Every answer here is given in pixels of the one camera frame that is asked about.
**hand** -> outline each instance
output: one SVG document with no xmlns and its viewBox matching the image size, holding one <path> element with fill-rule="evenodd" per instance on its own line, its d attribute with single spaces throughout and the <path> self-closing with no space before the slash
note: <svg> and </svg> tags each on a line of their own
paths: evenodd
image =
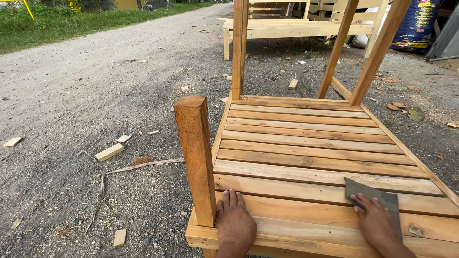
<svg viewBox="0 0 459 258">
<path fill-rule="evenodd" d="M 359 218 L 359 226 L 366 241 L 385 258 L 415 258 L 403 245 L 397 233 L 397 225 L 389 211 L 375 197 L 371 202 L 361 193 L 351 195 L 365 209 L 354 206 Z"/>
<path fill-rule="evenodd" d="M 243 258 L 247 255 L 257 234 L 257 224 L 246 210 L 240 192 L 223 192 L 223 201 L 217 202 L 218 252 L 215 258 Z"/>
</svg>

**small wood block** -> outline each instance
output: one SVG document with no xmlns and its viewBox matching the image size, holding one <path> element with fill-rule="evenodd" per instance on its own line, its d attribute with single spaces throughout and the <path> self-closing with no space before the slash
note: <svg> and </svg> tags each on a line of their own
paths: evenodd
<svg viewBox="0 0 459 258">
<path fill-rule="evenodd" d="M 294 90 L 295 87 L 297 86 L 297 83 L 298 83 L 298 80 L 297 80 L 297 79 L 293 79 L 293 80 L 290 82 L 290 85 L 288 86 L 288 89 L 289 89 L 289 90 Z"/>
<path fill-rule="evenodd" d="M 100 161 L 100 162 L 103 162 L 115 155 L 117 155 L 118 153 L 124 151 L 124 147 L 123 145 L 121 145 L 121 143 L 118 143 L 116 145 L 113 145 L 112 147 L 104 150 L 104 151 L 101 151 L 99 153 L 97 153 L 95 155 L 95 157 Z"/>
<path fill-rule="evenodd" d="M 124 246 L 124 241 L 126 241 L 126 230 L 117 230 L 115 233 L 115 241 L 113 242 L 113 247 Z"/>
<path fill-rule="evenodd" d="M 22 139 L 22 137 L 15 137 L 9 141 L 7 141 L 3 147 L 14 147 L 16 144 Z"/>
<path fill-rule="evenodd" d="M 129 140 L 129 138 L 131 138 L 131 136 L 123 135 L 118 140 L 116 140 L 116 142 L 125 142 L 125 141 Z"/>
</svg>

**wooden bench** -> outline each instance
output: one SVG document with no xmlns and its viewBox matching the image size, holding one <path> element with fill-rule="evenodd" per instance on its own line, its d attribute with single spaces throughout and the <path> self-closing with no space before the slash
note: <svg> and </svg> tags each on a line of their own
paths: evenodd
<svg viewBox="0 0 459 258">
<path fill-rule="evenodd" d="M 328 3 L 336 0 L 316 0 L 327 1 Z M 384 11 L 389 0 L 361 0 L 358 8 L 378 7 L 378 12 L 357 12 L 354 14 L 353 22 L 349 28 L 348 35 L 366 34 L 368 43 L 364 51 L 364 57 L 368 57 L 378 34 L 381 20 L 384 17 Z M 325 4 L 313 6 L 307 2 L 306 10 L 319 11 L 319 15 L 309 14 L 303 19 L 249 19 L 247 26 L 248 39 L 266 39 L 266 38 L 288 38 L 288 37 L 313 37 L 337 35 L 340 28 L 341 20 L 344 15 L 348 0 L 338 0 L 335 4 Z M 325 11 L 332 11 L 331 17 L 326 18 Z M 224 60 L 230 59 L 230 43 L 233 41 L 233 19 L 223 19 L 223 53 Z M 374 21 L 373 24 L 356 23 L 359 20 Z"/>
<path fill-rule="evenodd" d="M 249 254 L 380 258 L 345 198 L 345 178 L 398 194 L 404 244 L 418 257 L 456 258 L 459 197 L 363 104 L 410 0 L 394 1 L 351 93 L 333 77 L 358 0 L 350 0 L 318 98 L 242 95 L 248 1 L 235 3 L 233 79 L 212 149 L 204 96 L 174 104 L 194 208 L 185 237 L 218 250 L 216 200 L 240 191 L 257 223 Z M 343 100 L 325 100 L 331 86 Z"/>
</svg>

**sandpaper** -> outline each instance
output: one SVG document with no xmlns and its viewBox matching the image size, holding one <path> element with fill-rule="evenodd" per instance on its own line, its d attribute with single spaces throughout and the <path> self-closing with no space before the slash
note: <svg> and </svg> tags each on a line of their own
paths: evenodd
<svg viewBox="0 0 459 258">
<path fill-rule="evenodd" d="M 346 190 L 345 195 L 346 198 L 351 200 L 355 206 L 359 206 L 360 208 L 364 209 L 357 201 L 351 199 L 351 195 L 357 196 L 358 193 L 362 193 L 368 200 L 371 201 L 373 198 L 378 198 L 379 203 L 384 207 L 387 208 L 394 218 L 395 224 L 397 225 L 398 236 L 402 238 L 402 233 L 400 231 L 400 216 L 398 211 L 398 196 L 394 193 L 387 193 L 376 190 L 373 187 L 369 187 L 363 185 L 361 183 L 357 183 L 356 181 L 346 178 Z"/>
</svg>

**gravel road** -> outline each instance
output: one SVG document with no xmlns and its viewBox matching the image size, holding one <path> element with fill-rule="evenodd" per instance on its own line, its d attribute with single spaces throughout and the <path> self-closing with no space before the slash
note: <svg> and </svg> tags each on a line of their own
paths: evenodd
<svg viewBox="0 0 459 258">
<path fill-rule="evenodd" d="M 84 232 L 101 174 L 130 166 L 136 157 L 182 157 L 170 112 L 179 96 L 207 96 L 213 140 L 224 108 L 220 99 L 230 89 L 221 74 L 231 75 L 231 62 L 223 60 L 223 21 L 215 18 L 231 17 L 232 8 L 216 4 L 0 56 L 0 96 L 6 98 L 0 101 L 0 143 L 24 138 L 16 147 L 0 148 L 1 258 L 202 257 L 184 238 L 192 202 L 183 163 L 107 176 L 105 201 L 95 225 Z M 331 51 L 317 42 L 249 40 L 246 93 L 315 97 Z M 295 51 L 297 46 L 313 48 L 312 57 Z M 335 76 L 350 89 L 363 68 L 361 56 L 362 50 L 344 49 L 340 57 Z M 300 59 L 307 64 L 299 65 Z M 380 71 L 398 82 L 375 79 L 364 102 L 456 193 L 458 131 L 445 124 L 459 119 L 457 68 L 457 61 L 438 66 L 390 51 Z M 297 89 L 286 90 L 293 78 L 300 80 Z M 189 91 L 182 92 L 183 86 Z M 337 98 L 332 91 L 327 97 Z M 415 123 L 387 109 L 391 101 L 420 106 L 425 120 Z M 154 130 L 160 133 L 148 134 Z M 108 142 L 130 134 L 125 151 L 102 163 L 95 160 L 114 144 Z M 17 219 L 21 223 L 14 228 Z M 126 245 L 113 248 L 115 231 L 123 228 Z"/>
</svg>

